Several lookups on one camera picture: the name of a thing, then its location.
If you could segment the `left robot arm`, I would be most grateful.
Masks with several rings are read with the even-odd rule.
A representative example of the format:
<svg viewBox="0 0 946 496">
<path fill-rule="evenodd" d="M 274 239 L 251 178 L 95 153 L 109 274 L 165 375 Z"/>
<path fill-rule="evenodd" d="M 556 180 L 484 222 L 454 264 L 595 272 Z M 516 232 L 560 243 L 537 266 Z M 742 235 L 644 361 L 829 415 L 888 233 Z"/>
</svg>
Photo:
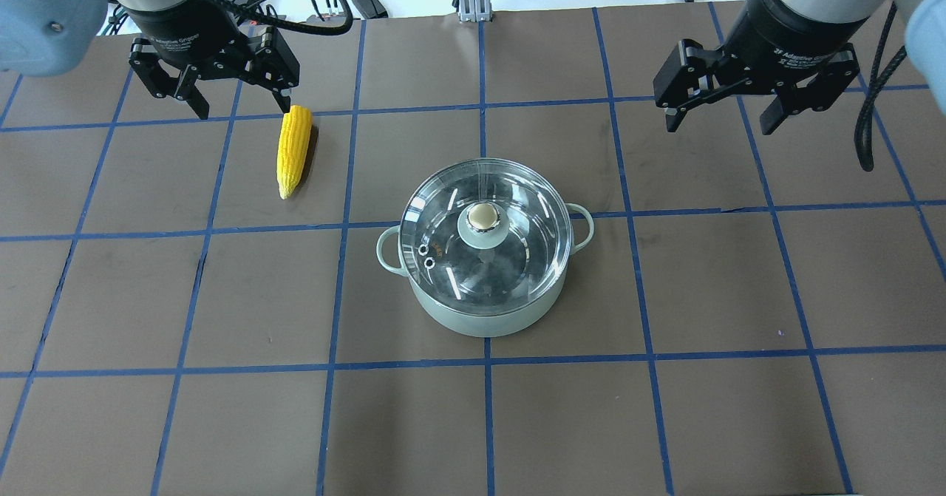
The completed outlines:
<svg viewBox="0 0 946 496">
<path fill-rule="evenodd" d="M 206 119 L 198 83 L 237 79 L 267 89 L 281 112 L 290 111 L 297 58 L 275 28 L 244 34 L 237 21 L 246 9 L 231 0 L 1 0 L 2 69 L 56 76 L 76 68 L 110 1 L 139 28 L 129 66 L 153 98 L 186 103 Z"/>
</svg>

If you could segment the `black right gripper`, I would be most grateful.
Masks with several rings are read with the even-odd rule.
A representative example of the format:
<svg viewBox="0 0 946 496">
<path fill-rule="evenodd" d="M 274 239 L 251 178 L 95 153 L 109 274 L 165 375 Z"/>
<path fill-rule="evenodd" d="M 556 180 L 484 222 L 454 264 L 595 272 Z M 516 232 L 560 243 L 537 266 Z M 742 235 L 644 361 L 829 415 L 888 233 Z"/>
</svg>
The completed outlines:
<svg viewBox="0 0 946 496">
<path fill-rule="evenodd" d="M 775 82 L 776 98 L 760 116 L 763 135 L 807 109 L 830 109 L 860 72 L 854 46 L 845 44 L 861 26 L 812 20 L 783 0 L 746 0 L 721 48 L 682 39 L 653 78 L 667 132 L 697 106 L 733 95 L 743 78 Z"/>
</svg>

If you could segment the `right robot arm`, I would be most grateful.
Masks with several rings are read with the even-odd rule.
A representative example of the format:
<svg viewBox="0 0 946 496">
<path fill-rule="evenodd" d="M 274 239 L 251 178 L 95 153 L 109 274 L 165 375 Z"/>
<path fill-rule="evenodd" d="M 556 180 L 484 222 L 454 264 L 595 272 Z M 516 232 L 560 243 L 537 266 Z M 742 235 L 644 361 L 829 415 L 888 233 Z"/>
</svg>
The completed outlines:
<svg viewBox="0 0 946 496">
<path fill-rule="evenodd" d="M 908 57 L 943 108 L 944 0 L 746 0 L 718 47 L 682 39 L 659 69 L 653 96 L 666 129 L 734 95 L 773 95 L 760 117 L 765 135 L 830 109 L 860 74 L 852 38 L 882 7 L 898 8 Z"/>
</svg>

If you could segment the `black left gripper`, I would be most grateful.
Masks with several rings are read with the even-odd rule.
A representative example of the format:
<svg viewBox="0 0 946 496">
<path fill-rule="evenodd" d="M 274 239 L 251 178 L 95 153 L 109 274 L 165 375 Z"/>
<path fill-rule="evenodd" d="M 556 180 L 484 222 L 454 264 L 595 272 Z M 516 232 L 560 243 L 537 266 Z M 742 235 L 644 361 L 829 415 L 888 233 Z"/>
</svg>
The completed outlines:
<svg viewBox="0 0 946 496">
<path fill-rule="evenodd" d="M 118 1 L 142 34 L 132 42 L 129 66 L 153 98 L 186 103 L 207 120 L 210 105 L 197 82 L 239 77 L 269 91 L 280 111 L 290 112 L 300 64 L 278 28 L 248 38 L 230 14 L 206 0 Z M 170 75 L 161 62 L 179 74 Z"/>
</svg>

